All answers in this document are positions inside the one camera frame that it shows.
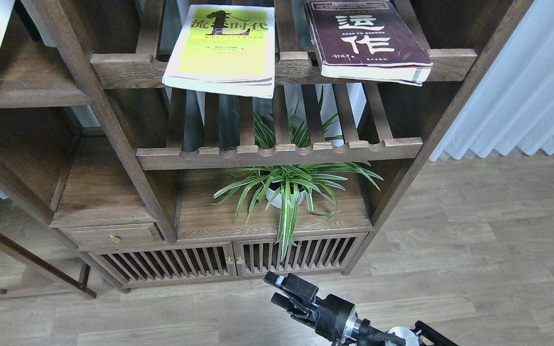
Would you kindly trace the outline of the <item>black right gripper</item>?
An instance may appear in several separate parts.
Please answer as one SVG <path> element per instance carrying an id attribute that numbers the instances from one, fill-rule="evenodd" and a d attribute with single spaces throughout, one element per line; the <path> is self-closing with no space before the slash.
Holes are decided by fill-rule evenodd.
<path id="1" fill-rule="evenodd" d="M 357 320 L 355 305 L 334 294 L 317 298 L 317 286 L 294 274 L 287 277 L 267 272 L 264 282 L 284 289 L 284 296 L 274 293 L 271 303 L 285 309 L 291 318 L 314 329 L 315 333 L 334 344 L 345 344 L 352 335 Z"/>

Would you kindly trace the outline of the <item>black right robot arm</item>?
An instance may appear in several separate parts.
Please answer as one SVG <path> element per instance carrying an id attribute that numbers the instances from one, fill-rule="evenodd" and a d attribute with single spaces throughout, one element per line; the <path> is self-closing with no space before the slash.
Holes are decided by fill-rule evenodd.
<path id="1" fill-rule="evenodd" d="M 334 294 L 318 298 L 316 285 L 292 273 L 284 277 L 268 272 L 264 282 L 285 293 L 275 293 L 271 298 L 273 304 L 284 308 L 293 320 L 314 329 L 334 346 L 424 346 L 424 339 L 433 346 L 455 344 L 422 321 L 417 321 L 413 329 L 396 326 L 382 332 L 373 328 L 370 320 L 358 318 L 355 304 Z"/>

